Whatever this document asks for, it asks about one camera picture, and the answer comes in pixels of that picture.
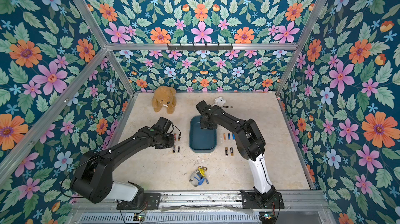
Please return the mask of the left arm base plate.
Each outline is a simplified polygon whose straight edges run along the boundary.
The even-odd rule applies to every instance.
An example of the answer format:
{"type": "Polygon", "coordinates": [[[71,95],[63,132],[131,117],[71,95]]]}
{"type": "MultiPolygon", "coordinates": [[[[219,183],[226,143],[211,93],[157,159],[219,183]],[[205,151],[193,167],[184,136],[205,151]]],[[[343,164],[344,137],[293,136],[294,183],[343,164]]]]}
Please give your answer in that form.
{"type": "Polygon", "coordinates": [[[140,193],[133,201],[118,200],[117,210],[155,210],[159,208],[160,193],[140,193]]]}

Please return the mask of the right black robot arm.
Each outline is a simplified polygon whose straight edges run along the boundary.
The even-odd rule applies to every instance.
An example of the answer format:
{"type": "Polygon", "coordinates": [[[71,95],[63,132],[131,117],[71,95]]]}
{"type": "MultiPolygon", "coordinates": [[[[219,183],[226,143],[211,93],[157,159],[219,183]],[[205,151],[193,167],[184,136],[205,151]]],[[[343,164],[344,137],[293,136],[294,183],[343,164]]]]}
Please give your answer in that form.
{"type": "Polygon", "coordinates": [[[277,190],[271,182],[265,164],[265,139],[256,122],[252,119],[242,120],[228,113],[222,107],[211,106],[205,101],[196,105],[202,116],[202,129],[217,129],[222,126],[235,135],[237,150],[248,160],[254,180],[254,199],[264,208],[272,201],[277,190]]]}

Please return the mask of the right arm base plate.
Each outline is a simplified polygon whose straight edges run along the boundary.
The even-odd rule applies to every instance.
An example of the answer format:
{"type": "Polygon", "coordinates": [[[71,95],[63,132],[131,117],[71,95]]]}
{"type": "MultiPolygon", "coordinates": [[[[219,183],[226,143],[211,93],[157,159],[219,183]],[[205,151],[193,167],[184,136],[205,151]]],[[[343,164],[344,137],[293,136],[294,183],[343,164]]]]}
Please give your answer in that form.
{"type": "Polygon", "coordinates": [[[261,194],[256,189],[253,192],[240,191],[244,209],[284,209],[282,194],[272,188],[261,194]]]}

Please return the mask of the teal plastic storage box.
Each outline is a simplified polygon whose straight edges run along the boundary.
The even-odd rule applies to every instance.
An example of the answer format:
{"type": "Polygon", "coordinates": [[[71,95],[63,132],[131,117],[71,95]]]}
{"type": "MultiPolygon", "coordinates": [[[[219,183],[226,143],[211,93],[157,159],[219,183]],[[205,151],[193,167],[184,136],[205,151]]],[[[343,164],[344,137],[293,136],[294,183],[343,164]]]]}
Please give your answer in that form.
{"type": "Polygon", "coordinates": [[[217,146],[217,130],[202,129],[200,115],[190,122],[189,147],[194,153],[211,153],[217,146]]]}

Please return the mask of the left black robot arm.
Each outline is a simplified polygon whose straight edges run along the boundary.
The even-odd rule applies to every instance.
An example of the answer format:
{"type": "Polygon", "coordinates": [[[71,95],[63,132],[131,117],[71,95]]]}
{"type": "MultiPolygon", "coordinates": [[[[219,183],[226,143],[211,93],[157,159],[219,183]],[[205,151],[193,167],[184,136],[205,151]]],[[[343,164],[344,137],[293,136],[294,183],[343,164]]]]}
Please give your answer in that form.
{"type": "Polygon", "coordinates": [[[145,203],[144,189],[133,182],[113,179],[114,170],[136,153],[147,149],[168,149],[175,145],[174,124],[161,117],[151,126],[139,129],[134,135],[100,152],[87,152],[79,162],[71,179],[70,188],[91,203],[116,200],[141,207],[145,203]]]}

